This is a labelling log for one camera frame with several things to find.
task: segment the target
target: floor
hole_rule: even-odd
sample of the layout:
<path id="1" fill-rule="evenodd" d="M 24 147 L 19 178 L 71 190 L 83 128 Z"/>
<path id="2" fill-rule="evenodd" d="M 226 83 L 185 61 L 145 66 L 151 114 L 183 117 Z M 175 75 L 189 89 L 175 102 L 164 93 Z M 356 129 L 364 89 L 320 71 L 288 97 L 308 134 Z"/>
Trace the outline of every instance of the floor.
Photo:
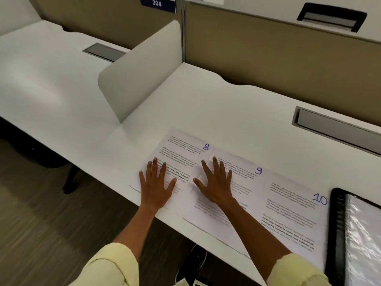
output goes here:
<path id="1" fill-rule="evenodd" d="M 0 285 L 68 285 L 136 212 L 136 205 L 83 172 L 79 188 L 64 195 L 69 169 L 32 163 L 0 139 Z M 155 219 L 140 284 L 173 285 L 193 245 Z M 258 285 L 211 254 L 200 274 L 216 285 Z"/>

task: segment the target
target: person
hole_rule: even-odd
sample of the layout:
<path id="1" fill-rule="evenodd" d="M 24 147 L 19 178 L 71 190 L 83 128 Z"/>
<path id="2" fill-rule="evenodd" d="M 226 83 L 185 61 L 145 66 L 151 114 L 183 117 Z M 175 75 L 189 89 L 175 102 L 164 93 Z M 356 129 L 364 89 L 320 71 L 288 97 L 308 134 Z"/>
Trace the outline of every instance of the person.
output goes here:
<path id="1" fill-rule="evenodd" d="M 233 198 L 232 171 L 226 173 L 223 162 L 213 158 L 213 171 L 202 161 L 208 178 L 204 185 L 197 178 L 193 182 L 209 201 L 225 213 L 241 238 L 253 263 L 269 286 L 328 286 L 327 277 L 304 258 L 293 254 L 267 229 L 248 214 Z M 138 263 L 144 241 L 157 211 L 172 195 L 176 179 L 164 187 L 166 163 L 158 175 L 157 159 L 148 162 L 146 175 L 139 173 L 141 204 L 135 216 L 115 240 L 104 246 L 85 265 L 70 286 L 136 286 L 139 284 Z M 192 286 L 207 252 L 195 246 L 185 259 L 175 279 L 176 286 Z"/>

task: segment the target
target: blue handwritten number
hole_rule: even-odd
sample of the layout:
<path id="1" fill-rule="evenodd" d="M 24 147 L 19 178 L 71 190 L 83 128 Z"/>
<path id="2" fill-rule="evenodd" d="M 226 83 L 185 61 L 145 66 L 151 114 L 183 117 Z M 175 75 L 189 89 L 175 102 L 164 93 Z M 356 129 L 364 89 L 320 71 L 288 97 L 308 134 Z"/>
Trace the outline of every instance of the blue handwritten number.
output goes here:
<path id="1" fill-rule="evenodd" d="M 316 199 L 313 199 L 313 200 L 315 200 L 319 203 L 322 203 L 323 205 L 328 204 L 327 198 L 325 196 L 321 196 L 319 199 L 319 194 L 314 194 L 314 197 L 316 197 Z"/>

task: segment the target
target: person's left hand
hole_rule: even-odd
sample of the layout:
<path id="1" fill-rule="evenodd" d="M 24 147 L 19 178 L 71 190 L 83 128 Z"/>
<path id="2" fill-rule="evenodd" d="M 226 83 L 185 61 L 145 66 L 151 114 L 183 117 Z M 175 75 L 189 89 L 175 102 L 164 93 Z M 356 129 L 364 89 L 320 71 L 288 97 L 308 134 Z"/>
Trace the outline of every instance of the person's left hand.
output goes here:
<path id="1" fill-rule="evenodd" d="M 142 201 L 141 205 L 151 209 L 156 213 L 160 208 L 164 207 L 165 203 L 172 196 L 174 186 L 177 179 L 172 179 L 168 185 L 168 188 L 164 188 L 164 177 L 166 171 L 166 163 L 163 163 L 160 169 L 159 177 L 157 176 L 157 158 L 154 158 L 154 162 L 151 161 L 147 164 L 147 172 L 144 175 L 143 172 L 139 172 L 140 183 L 142 186 Z"/>

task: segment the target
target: light yellow shirt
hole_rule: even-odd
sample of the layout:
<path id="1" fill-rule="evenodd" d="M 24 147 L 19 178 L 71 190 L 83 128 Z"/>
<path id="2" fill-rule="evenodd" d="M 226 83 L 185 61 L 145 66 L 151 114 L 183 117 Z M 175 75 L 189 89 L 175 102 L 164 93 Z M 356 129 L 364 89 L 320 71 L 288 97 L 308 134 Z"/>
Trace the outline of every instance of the light yellow shirt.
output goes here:
<path id="1" fill-rule="evenodd" d="M 289 254 L 274 265 L 269 286 L 329 286 L 327 277 L 306 259 Z M 111 243 L 96 253 L 70 286 L 138 286 L 139 267 L 125 245 Z M 178 284 L 187 285 L 185 279 Z"/>

